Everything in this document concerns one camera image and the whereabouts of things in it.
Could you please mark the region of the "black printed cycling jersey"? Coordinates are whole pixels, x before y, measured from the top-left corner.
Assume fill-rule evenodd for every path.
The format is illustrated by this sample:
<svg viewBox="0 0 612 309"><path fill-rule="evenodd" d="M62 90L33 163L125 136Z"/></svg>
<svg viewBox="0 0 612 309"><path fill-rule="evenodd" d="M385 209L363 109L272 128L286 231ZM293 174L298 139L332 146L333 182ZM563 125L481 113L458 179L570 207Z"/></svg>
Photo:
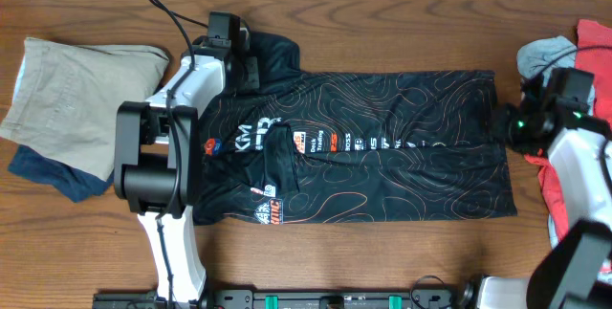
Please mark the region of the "black printed cycling jersey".
<svg viewBox="0 0 612 309"><path fill-rule="evenodd" d="M200 122L198 225L486 219L516 213L491 132L494 74L309 73L292 40L256 33L259 87Z"/></svg>

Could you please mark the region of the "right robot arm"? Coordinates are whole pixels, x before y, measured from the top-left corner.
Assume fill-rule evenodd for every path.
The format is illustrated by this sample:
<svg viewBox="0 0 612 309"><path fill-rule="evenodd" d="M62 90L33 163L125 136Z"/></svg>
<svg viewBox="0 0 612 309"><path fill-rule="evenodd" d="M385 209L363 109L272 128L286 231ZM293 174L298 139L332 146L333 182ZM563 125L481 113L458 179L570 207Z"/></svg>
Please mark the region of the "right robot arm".
<svg viewBox="0 0 612 309"><path fill-rule="evenodd" d="M458 308L608 308L598 279L611 260L611 129L589 115L594 76L556 68L525 84L519 106L493 115L496 137L523 154L541 151L557 174L569 232L528 278L482 276L466 284Z"/></svg>

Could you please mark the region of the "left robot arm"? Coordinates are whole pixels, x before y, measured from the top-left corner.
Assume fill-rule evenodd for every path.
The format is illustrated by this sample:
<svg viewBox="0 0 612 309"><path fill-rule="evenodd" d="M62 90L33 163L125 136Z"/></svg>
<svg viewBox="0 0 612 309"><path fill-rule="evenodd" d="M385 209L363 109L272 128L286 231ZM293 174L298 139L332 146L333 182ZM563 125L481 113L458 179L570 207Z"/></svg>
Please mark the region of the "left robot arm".
<svg viewBox="0 0 612 309"><path fill-rule="evenodd" d="M239 16L213 11L207 32L187 42L168 83L143 101L126 101L116 118L114 181L147 234L158 275L155 292L97 297L97 308L203 308L207 273L193 223L204 154L199 119L217 96L257 77L248 59L251 31Z"/></svg>

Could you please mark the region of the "light blue grey shirt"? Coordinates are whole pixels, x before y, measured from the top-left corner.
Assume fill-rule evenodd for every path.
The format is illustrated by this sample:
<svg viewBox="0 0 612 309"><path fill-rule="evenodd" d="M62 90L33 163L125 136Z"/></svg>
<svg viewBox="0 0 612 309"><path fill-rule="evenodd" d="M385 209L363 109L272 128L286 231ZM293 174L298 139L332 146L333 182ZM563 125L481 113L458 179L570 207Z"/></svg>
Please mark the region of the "light blue grey shirt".
<svg viewBox="0 0 612 309"><path fill-rule="evenodd" d="M533 112L544 98L555 69L575 68L576 58L593 51L577 47L565 36L533 41L519 49L516 64L521 74L520 109Z"/></svg>

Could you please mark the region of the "folded beige trousers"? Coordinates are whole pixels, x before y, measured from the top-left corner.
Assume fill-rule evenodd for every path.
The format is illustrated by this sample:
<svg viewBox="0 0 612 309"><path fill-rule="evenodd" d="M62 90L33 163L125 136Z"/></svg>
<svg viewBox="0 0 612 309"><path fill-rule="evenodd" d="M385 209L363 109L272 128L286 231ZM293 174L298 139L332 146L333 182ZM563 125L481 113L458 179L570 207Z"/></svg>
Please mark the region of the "folded beige trousers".
<svg viewBox="0 0 612 309"><path fill-rule="evenodd" d="M33 37L24 46L23 76L2 137L107 180L118 109L153 95L167 55L151 46L70 46Z"/></svg>

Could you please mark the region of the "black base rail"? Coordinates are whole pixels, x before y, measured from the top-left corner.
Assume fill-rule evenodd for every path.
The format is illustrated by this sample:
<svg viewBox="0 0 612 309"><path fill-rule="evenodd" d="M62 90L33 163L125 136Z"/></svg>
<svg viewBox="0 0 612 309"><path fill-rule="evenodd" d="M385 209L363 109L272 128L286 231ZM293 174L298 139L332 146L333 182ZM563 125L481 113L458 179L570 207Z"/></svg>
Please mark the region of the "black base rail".
<svg viewBox="0 0 612 309"><path fill-rule="evenodd" d="M405 292L257 292L206 291L175 308L201 309L445 309L525 308L529 280L480 276L456 291L433 276Z"/></svg>

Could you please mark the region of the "red orange shirt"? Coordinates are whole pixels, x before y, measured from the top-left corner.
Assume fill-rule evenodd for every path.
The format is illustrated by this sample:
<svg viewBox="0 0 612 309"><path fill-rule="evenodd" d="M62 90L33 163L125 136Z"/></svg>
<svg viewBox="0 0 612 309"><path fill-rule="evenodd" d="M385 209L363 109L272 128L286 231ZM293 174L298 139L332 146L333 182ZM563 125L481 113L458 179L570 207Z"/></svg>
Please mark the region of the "red orange shirt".
<svg viewBox="0 0 612 309"><path fill-rule="evenodd" d="M596 21L581 19L577 26L577 47L592 47L593 51L576 58L576 67L594 75L589 94L589 114L606 121L611 120L611 30ZM568 216L562 199L558 176L543 151L525 159L539 166L537 174L542 196L549 210L548 228L551 245L556 246L569 231Z"/></svg>

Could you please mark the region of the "folded navy blue garment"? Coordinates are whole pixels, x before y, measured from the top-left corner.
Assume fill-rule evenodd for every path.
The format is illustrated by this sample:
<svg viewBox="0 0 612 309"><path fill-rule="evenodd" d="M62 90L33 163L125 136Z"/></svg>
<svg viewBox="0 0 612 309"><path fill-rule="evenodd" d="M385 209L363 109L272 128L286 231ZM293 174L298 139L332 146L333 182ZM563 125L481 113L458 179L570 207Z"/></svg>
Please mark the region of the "folded navy blue garment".
<svg viewBox="0 0 612 309"><path fill-rule="evenodd" d="M106 181L95 175L46 158L25 145L19 145L8 171L31 182L48 185L74 203L101 196L114 184L113 175Z"/></svg>

